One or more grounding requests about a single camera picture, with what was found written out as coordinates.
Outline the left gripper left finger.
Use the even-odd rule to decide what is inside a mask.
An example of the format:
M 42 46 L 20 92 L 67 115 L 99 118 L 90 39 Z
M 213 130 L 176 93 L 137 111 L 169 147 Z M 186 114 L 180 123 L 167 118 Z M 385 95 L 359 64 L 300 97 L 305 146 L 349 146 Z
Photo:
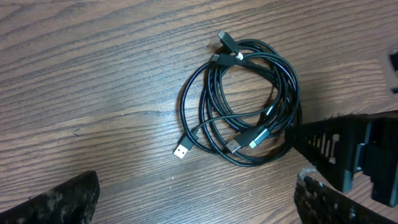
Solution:
M 95 171 L 88 170 L 1 213 L 1 224 L 90 224 L 100 196 Z

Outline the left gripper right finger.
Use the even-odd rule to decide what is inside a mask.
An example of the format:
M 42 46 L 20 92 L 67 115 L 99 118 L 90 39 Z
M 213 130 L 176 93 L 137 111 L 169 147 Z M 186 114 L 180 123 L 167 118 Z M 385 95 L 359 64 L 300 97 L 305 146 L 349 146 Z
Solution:
M 294 202 L 303 223 L 395 224 L 394 221 L 362 206 L 327 185 L 308 176 L 313 168 L 297 175 Z

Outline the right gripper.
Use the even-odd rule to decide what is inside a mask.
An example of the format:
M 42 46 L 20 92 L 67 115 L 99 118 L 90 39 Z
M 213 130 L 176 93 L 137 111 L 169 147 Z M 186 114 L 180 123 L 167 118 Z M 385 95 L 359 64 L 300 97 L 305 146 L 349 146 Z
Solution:
M 285 130 L 285 141 L 340 192 L 352 189 L 362 145 L 361 168 L 373 183 L 372 199 L 395 207 L 397 110 L 370 118 L 357 114 L 297 125 Z

